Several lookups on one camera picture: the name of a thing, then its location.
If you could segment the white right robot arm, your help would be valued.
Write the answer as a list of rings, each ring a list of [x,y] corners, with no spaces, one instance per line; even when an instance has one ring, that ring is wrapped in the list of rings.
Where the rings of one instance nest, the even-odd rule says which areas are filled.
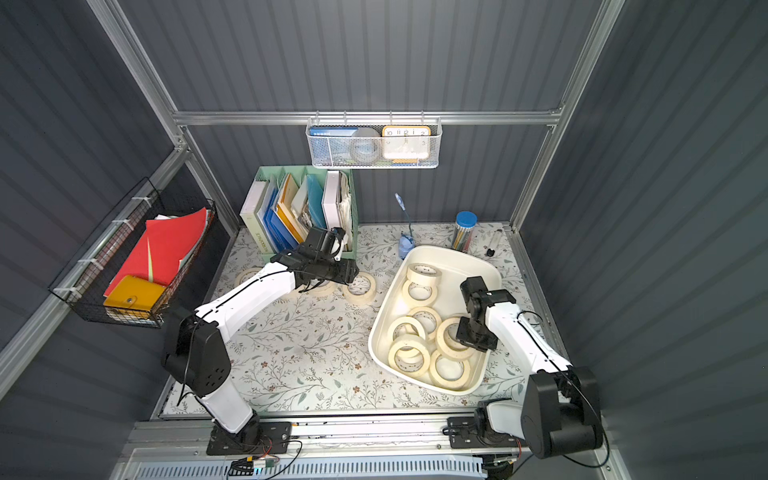
[[[477,438],[514,437],[539,459],[606,447],[599,388],[591,370],[575,367],[557,353],[508,291],[488,289],[479,276],[464,280],[460,290],[467,314],[460,318],[457,341],[478,352],[503,346],[526,378],[520,405],[493,400],[475,410]]]

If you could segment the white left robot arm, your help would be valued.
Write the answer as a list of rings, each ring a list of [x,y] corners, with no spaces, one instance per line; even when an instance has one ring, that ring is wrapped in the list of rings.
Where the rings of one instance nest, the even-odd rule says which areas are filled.
[[[341,227],[314,227],[302,243],[272,256],[246,282],[167,322],[161,365],[193,394],[219,430],[243,443],[259,431],[258,414],[230,378],[227,343],[258,313],[298,288],[308,292],[325,282],[351,284],[359,268],[342,256],[348,237]]]

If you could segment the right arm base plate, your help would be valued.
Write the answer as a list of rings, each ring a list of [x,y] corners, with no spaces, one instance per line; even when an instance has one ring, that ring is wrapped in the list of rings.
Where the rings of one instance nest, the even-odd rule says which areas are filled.
[[[482,424],[474,416],[454,416],[447,419],[442,434],[448,437],[450,446],[456,450],[479,448],[520,449],[526,447],[524,440],[508,434],[498,433]]]

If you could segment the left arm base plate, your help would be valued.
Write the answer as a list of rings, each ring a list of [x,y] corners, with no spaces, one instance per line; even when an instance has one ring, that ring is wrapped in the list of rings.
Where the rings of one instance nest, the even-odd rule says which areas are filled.
[[[206,454],[208,456],[283,454],[288,449],[292,428],[293,424],[290,422],[251,420],[239,433],[231,433],[215,421]]]

